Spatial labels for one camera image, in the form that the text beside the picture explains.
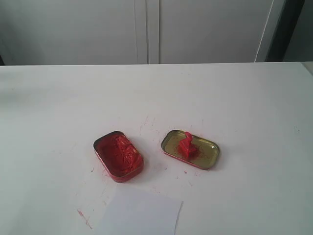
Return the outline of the white paper sheet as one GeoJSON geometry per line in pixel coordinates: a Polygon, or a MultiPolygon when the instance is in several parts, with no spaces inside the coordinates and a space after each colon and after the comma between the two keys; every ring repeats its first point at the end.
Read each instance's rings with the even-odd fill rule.
{"type": "Polygon", "coordinates": [[[118,185],[96,235],[174,235],[182,202],[118,185]]]}

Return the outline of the red ink tin box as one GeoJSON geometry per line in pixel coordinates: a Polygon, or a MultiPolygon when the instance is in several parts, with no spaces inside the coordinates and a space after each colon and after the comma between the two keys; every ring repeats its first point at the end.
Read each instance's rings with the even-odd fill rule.
{"type": "Polygon", "coordinates": [[[142,172],[144,158],[121,131],[113,131],[93,143],[94,151],[108,175],[124,183],[142,172]]]}

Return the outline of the red plastic stamp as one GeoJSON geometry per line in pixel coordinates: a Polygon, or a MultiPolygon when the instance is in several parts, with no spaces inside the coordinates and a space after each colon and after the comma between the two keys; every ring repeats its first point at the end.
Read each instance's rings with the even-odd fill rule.
{"type": "Polygon", "coordinates": [[[179,141],[179,150],[188,159],[196,155],[198,148],[192,143],[193,136],[189,132],[184,132],[185,137],[179,141]]]}

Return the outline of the gold tin lid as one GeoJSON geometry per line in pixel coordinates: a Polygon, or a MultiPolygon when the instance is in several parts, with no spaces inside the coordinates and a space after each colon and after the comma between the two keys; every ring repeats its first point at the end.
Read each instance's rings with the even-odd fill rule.
{"type": "Polygon", "coordinates": [[[170,131],[163,139],[161,149],[165,154],[203,170],[211,169],[220,154],[216,143],[182,130],[170,131]]]}

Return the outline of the white cabinet doors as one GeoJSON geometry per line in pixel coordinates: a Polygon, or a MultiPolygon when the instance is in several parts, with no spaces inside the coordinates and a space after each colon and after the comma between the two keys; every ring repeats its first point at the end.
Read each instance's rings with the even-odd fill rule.
{"type": "Polygon", "coordinates": [[[263,62],[282,0],[3,0],[6,65],[263,62]]]}

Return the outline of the dark door frame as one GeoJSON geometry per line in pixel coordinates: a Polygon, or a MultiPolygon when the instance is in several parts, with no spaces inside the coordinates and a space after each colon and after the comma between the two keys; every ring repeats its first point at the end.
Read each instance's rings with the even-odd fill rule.
{"type": "Polygon", "coordinates": [[[313,0],[285,1],[266,62],[313,60],[313,0]]]}

